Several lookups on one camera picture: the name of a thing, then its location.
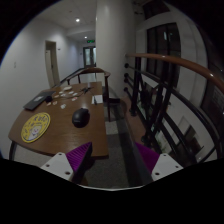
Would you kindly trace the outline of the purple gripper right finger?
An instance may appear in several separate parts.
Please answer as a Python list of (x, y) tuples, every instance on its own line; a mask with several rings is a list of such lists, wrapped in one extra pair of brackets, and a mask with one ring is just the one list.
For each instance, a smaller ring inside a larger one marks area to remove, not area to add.
[(143, 163), (145, 164), (154, 181), (164, 178), (182, 169), (182, 166), (167, 153), (158, 154), (150, 148), (139, 143), (137, 143), (136, 146), (141, 155)]

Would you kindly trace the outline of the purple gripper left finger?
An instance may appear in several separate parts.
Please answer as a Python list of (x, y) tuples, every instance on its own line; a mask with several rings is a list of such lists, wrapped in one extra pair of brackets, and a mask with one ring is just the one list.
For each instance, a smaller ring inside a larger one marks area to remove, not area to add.
[(68, 153), (58, 152), (42, 169), (65, 180), (79, 184), (92, 154), (92, 143), (85, 143)]

